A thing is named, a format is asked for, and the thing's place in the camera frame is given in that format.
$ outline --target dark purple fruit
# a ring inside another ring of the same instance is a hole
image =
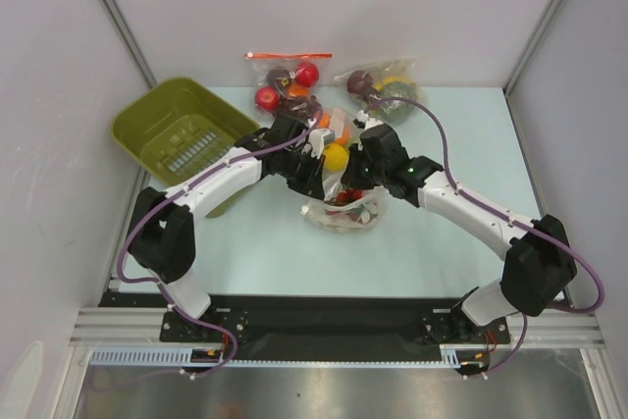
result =
[[[286,68],[277,67],[268,72],[266,82],[278,92],[284,93],[292,83],[292,78]]]
[[[309,120],[321,110],[321,104],[316,96],[309,97],[280,97],[277,113],[282,112],[298,120]]]
[[[353,71],[349,79],[346,81],[346,91],[366,97],[373,87],[373,76],[365,71]]]

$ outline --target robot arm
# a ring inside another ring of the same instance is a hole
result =
[[[524,223],[568,245],[564,227],[553,216],[534,221],[464,188],[467,195],[481,204],[507,214],[510,219],[504,221],[465,198],[460,193],[462,185],[456,182],[454,188],[443,166],[425,156],[410,158],[388,125],[363,113],[358,114],[356,125],[364,132],[360,143],[349,149],[343,183],[360,189],[382,185],[393,197],[452,221],[504,261],[500,279],[474,289],[456,306],[474,326],[486,326],[515,312],[538,316],[573,280],[576,275],[573,258],[511,224],[512,221]]]
[[[194,225],[205,215],[243,188],[274,174],[285,177],[292,190],[323,199],[322,152],[326,143],[334,140],[331,131],[314,130],[301,142],[272,151],[297,138],[306,128],[301,121],[279,116],[269,129],[245,136],[221,161],[198,175],[165,192],[146,188],[137,197],[131,229],[166,198],[184,192],[141,229],[129,252],[166,286],[174,302],[188,315],[199,318],[211,305],[193,267]],[[208,174],[211,178],[203,179]]]
[[[501,209],[511,216],[504,221],[464,198],[459,192],[460,184],[456,183],[456,188],[451,186],[443,166],[425,156],[410,158],[388,125],[365,114],[358,114],[356,125],[363,132],[360,143],[349,148],[343,183],[356,189],[382,185],[393,197],[454,222],[504,261],[500,279],[466,294],[454,308],[468,329],[486,326],[517,311],[538,316],[575,277],[571,257],[510,224],[513,220],[529,224],[568,244],[564,227],[554,217],[547,215],[534,221]],[[190,316],[200,317],[211,304],[193,273],[196,222],[236,192],[268,175],[281,175],[290,189],[303,195],[324,198],[322,151],[334,139],[333,133],[314,130],[307,139],[293,146],[279,146],[305,129],[302,122],[280,115],[269,129],[239,140],[213,168],[169,188],[166,193],[147,188],[138,196],[131,228],[165,198],[185,191],[176,203],[167,205],[142,228],[131,244],[130,253],[167,286],[175,303]],[[213,172],[212,178],[200,183],[208,172]],[[466,188],[465,192],[473,194]],[[498,208],[486,198],[473,195],[480,202]]]

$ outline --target green fruit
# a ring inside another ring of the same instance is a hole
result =
[[[382,86],[380,90],[382,97],[403,97],[411,100],[418,100],[417,87],[414,82],[394,81]],[[384,102],[377,109],[376,114],[387,122],[401,122],[408,118],[414,110],[414,105],[398,100]]]

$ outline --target cable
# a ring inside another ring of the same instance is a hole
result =
[[[510,218],[505,213],[502,213],[501,211],[497,210],[496,208],[492,207],[491,205],[488,205],[487,203],[485,203],[483,201],[480,201],[479,199],[477,199],[473,195],[467,193],[464,189],[462,189],[462,188],[458,189],[458,184],[457,184],[455,178],[453,177],[453,174],[451,173],[451,167],[449,166],[449,148],[448,148],[448,144],[447,144],[447,136],[445,134],[445,128],[443,127],[443,124],[437,118],[437,116],[428,107],[426,107],[422,103],[419,103],[416,100],[412,100],[410,98],[405,98],[405,97],[382,97],[382,98],[379,98],[379,99],[373,99],[374,103],[372,103],[370,106],[368,106],[365,109],[365,112],[368,113],[371,110],[374,110],[374,109],[378,108],[381,105],[382,102],[393,102],[393,101],[397,101],[397,100],[400,101],[400,102],[409,103],[410,105],[413,105],[413,106],[419,108],[420,110],[422,110],[423,112],[425,112],[425,114],[428,117],[430,117],[430,119],[434,122],[434,124],[438,128],[439,133],[441,135],[441,141],[443,142],[443,167],[445,169],[445,175],[446,175],[446,178],[449,181],[449,184],[451,185],[451,187],[454,190],[456,190],[458,192],[458,194],[460,194],[467,201],[470,201],[474,205],[476,205],[476,206],[482,208],[483,210],[491,213],[492,215],[494,215],[494,216],[504,220],[505,222],[508,222],[508,223],[512,224],[513,226],[519,228],[520,230],[532,233],[533,235],[535,235],[537,237],[540,237],[543,240],[546,240],[547,242],[553,244],[558,249],[564,251],[570,257],[572,257],[574,260],[576,260],[581,265],[581,267],[583,269],[585,269],[585,271],[589,274],[589,276],[593,279],[594,283],[596,284],[596,287],[598,289],[598,299],[591,306],[587,306],[586,308],[573,308],[571,306],[563,306],[561,304],[552,302],[552,303],[549,303],[549,307],[553,308],[553,309],[556,309],[556,310],[559,310],[559,311],[568,312],[568,313],[588,314],[588,313],[593,313],[600,306],[602,306],[602,304],[604,303],[605,296],[606,296],[606,292],[605,292],[605,289],[604,289],[604,285],[603,285],[602,279],[600,278],[598,273],[595,271],[595,269],[584,259],[584,257],[582,257],[580,254],[578,254],[571,247],[569,247],[568,245],[564,244],[563,242],[561,242],[560,240],[556,239],[555,237],[548,236],[545,233],[537,230],[536,228],[533,228],[533,227],[531,227],[529,225],[521,223],[520,221],[516,221],[516,220],[510,221]],[[500,361],[500,363],[498,363],[495,367],[490,368],[485,373],[494,372],[494,371],[500,369],[501,367],[503,367],[506,363],[508,363],[510,361],[510,359],[512,359],[512,357],[515,355],[515,353],[517,353],[519,351],[519,349],[521,348],[521,345],[523,344],[523,340],[526,337],[526,333],[528,332],[528,317],[525,314],[523,314],[523,313],[521,313],[521,316],[523,316],[523,329],[521,331],[521,336],[519,337],[519,341],[514,346],[514,348],[508,353],[508,355],[506,355]]]
[[[204,173],[202,173],[200,176],[198,176],[198,178],[194,179],[189,184],[187,191],[195,189],[201,183],[205,182],[211,176],[213,176],[214,174],[216,174],[219,171],[222,171],[223,169],[225,169],[228,165],[231,165],[232,163],[239,162],[241,160],[248,159],[248,158],[251,158],[251,157],[263,156],[265,154],[269,154],[271,152],[276,152],[276,151],[284,149],[284,148],[286,148],[288,146],[291,146],[293,144],[298,143],[300,140],[302,140],[303,138],[307,137],[310,133],[312,133],[314,130],[316,130],[316,128],[318,128],[318,126],[320,125],[321,120],[323,118],[323,114],[320,113],[320,110],[319,110],[319,111],[317,111],[316,115],[317,116],[316,116],[316,119],[314,121],[314,124],[310,128],[308,128],[307,130],[302,132],[299,136],[294,137],[293,139],[290,139],[290,140],[288,140],[286,142],[283,142],[281,144],[277,144],[275,146],[271,146],[271,147],[269,147],[267,149],[261,149],[259,151],[249,152],[249,153],[246,153],[246,154],[242,154],[242,155],[236,156],[233,159],[231,159],[229,164],[227,162],[223,161],[219,165],[207,169]],[[127,255],[127,252],[129,252],[129,248],[131,247],[131,244],[132,244],[133,240],[137,237],[139,232],[161,210],[163,210],[170,203],[173,203],[175,200],[177,200],[178,198],[181,198],[184,195],[185,195],[185,190],[183,190],[183,189],[179,190],[178,192],[176,192],[173,195],[169,196],[168,198],[164,199],[159,204],[155,205],[154,208],[152,208],[148,213],[146,213],[139,220],[139,222],[135,225],[135,227],[129,232],[129,234],[127,235],[127,238],[125,239],[125,241],[124,241],[124,243],[122,245],[122,248],[120,250],[120,254],[118,255],[118,259],[116,261],[116,272],[118,273],[118,278],[122,282],[124,282],[126,284],[140,284],[140,283],[143,283],[143,282],[152,282],[154,284],[157,284],[157,287],[158,287],[159,291],[164,296],[164,298],[166,298],[166,301],[168,302],[168,304],[171,305],[173,307],[173,309],[181,317],[183,317],[184,319],[186,319],[188,322],[190,322],[192,324],[196,324],[196,325],[201,326],[201,327],[206,328],[206,329],[211,329],[211,330],[214,330],[214,331],[218,331],[219,333],[223,334],[223,336],[227,336],[231,340],[231,342],[233,344],[233,347],[232,347],[232,350],[231,350],[230,354],[228,355],[228,357],[223,359],[216,366],[212,367],[211,369],[209,369],[209,370],[207,370],[205,372],[198,373],[198,374],[191,374],[189,376],[191,379],[194,379],[194,378],[202,378],[202,377],[205,377],[207,375],[210,375],[210,374],[220,370],[221,368],[223,368],[225,365],[227,365],[230,361],[232,361],[234,359],[234,357],[236,356],[236,353],[237,353],[237,339],[236,339],[236,336],[234,336],[234,334],[231,331],[223,328],[222,326],[217,326],[215,324],[206,323],[204,321],[196,319],[196,318],[188,315],[187,313],[185,313],[182,309],[180,309],[177,306],[175,301],[172,299],[172,297],[170,296],[170,294],[166,290],[166,287],[161,283],[161,281],[159,279],[154,278],[154,277],[142,277],[142,278],[138,278],[138,279],[131,279],[131,278],[127,277],[125,275],[125,273],[124,273],[125,256]],[[160,375],[161,373],[178,373],[178,371],[172,370],[172,369],[167,369],[167,370],[159,370],[157,372],[151,372],[149,374],[142,375],[142,376],[137,377],[137,378],[135,378],[133,380],[130,380],[128,382],[123,382],[120,385],[115,385],[115,386],[111,387],[108,390],[119,388],[121,386],[127,386],[129,384],[134,383],[135,381],[139,381],[139,380],[143,380],[143,379],[150,378],[150,377],[153,377],[153,376],[157,376],[157,375]]]
[[[484,372],[485,374],[494,373],[503,366],[505,366],[506,363],[512,360],[512,357],[514,357],[515,353],[519,351],[521,345],[523,345],[523,340],[526,339],[526,334],[528,334],[528,317],[523,313],[521,313],[521,316],[523,317],[523,326],[521,328],[521,334],[519,335],[519,340],[517,341],[517,344],[512,348],[512,350],[508,352],[505,357],[502,358],[502,360],[499,361],[497,365],[490,367],[486,372]]]
[[[490,329],[488,329],[485,333],[484,336],[487,339],[487,353],[493,353],[497,350],[497,339],[495,339],[495,336],[493,335],[493,333],[491,332]]]

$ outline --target floor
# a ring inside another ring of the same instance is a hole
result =
[[[487,381],[452,370],[228,368],[208,378],[90,367],[75,419],[599,418],[579,350],[519,352]]]

